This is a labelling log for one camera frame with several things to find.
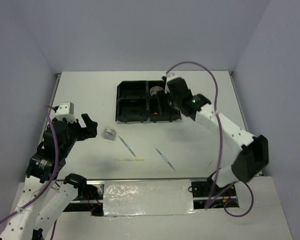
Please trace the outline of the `clear pen grey stripes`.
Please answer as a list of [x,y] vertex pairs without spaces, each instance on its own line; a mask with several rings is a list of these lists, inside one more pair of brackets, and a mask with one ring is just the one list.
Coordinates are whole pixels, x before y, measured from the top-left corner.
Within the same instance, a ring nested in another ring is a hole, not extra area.
[[118,138],[120,139],[120,141],[124,144],[124,146],[129,150],[129,152],[132,154],[132,156],[134,158],[137,158],[136,154],[133,152],[133,150],[129,147],[129,145],[125,142],[125,140],[120,136],[118,135]]

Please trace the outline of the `clear pen blue ink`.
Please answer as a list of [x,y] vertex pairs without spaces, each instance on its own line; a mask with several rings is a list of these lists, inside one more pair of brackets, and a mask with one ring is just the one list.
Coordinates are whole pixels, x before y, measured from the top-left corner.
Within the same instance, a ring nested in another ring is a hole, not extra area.
[[170,163],[170,161],[162,154],[162,152],[158,149],[155,148],[155,150],[157,151],[157,153],[162,157],[162,159],[170,166],[170,168],[172,168],[174,171],[176,171],[176,169],[174,168],[174,166]]

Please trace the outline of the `large brown-core tape roll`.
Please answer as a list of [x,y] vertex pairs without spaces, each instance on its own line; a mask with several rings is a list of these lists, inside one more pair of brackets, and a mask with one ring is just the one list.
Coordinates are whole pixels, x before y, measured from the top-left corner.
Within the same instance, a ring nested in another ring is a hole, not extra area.
[[161,86],[153,86],[149,89],[149,94],[151,96],[157,95],[158,92],[163,91],[164,89]]

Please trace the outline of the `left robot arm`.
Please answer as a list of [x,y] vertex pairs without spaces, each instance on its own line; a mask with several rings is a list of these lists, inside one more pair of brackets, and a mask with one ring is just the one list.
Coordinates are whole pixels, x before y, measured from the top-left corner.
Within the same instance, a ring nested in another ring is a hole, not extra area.
[[14,212],[3,219],[7,225],[0,240],[43,240],[67,205],[75,198],[81,200],[87,196],[90,189],[87,179],[70,173],[52,200],[44,205],[75,143],[97,136],[97,122],[86,113],[81,117],[85,127],[81,127],[78,119],[70,122],[64,116],[47,119],[42,142],[29,160],[19,201]]

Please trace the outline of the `yellow-green clear pen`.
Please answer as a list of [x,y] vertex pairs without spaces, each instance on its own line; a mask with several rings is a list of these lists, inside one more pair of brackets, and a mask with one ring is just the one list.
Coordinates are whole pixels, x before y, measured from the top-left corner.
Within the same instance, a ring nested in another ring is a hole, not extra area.
[[115,161],[121,162],[143,162],[143,158],[115,158]]

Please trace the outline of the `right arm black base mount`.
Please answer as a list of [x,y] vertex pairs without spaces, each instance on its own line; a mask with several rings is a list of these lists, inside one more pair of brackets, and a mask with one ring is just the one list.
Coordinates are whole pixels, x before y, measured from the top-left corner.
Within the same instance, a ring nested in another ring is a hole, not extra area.
[[[210,180],[205,181],[192,181],[188,191],[192,193],[194,198],[208,197],[210,194],[213,182]],[[226,190],[221,196],[222,197],[234,197],[236,196],[236,189],[234,186]]]

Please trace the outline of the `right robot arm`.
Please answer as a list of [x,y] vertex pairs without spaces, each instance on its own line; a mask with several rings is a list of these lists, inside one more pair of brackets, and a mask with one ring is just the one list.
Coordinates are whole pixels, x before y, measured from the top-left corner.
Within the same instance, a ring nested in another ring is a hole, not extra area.
[[192,94],[181,77],[163,76],[165,86],[157,92],[162,104],[180,111],[184,116],[222,135],[222,143],[228,144],[236,154],[232,164],[221,167],[210,175],[208,192],[220,195],[225,186],[241,181],[248,183],[269,163],[268,140],[262,134],[255,136],[242,129],[222,113],[202,94]]

